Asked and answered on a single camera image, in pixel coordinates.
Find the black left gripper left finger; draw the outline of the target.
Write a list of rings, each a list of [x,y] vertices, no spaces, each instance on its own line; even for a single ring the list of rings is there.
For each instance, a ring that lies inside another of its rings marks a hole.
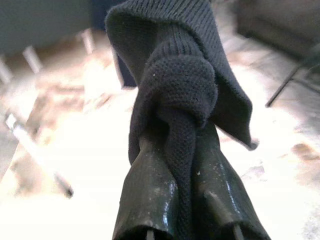
[[[192,238],[193,59],[123,60],[138,86],[115,240]]]

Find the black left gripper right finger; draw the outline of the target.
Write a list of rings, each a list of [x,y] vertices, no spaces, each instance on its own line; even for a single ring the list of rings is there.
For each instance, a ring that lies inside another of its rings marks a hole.
[[[190,240],[267,240],[242,180],[223,155],[217,129],[254,150],[252,103],[225,55],[208,0],[126,0],[106,31],[122,60],[192,58]]]

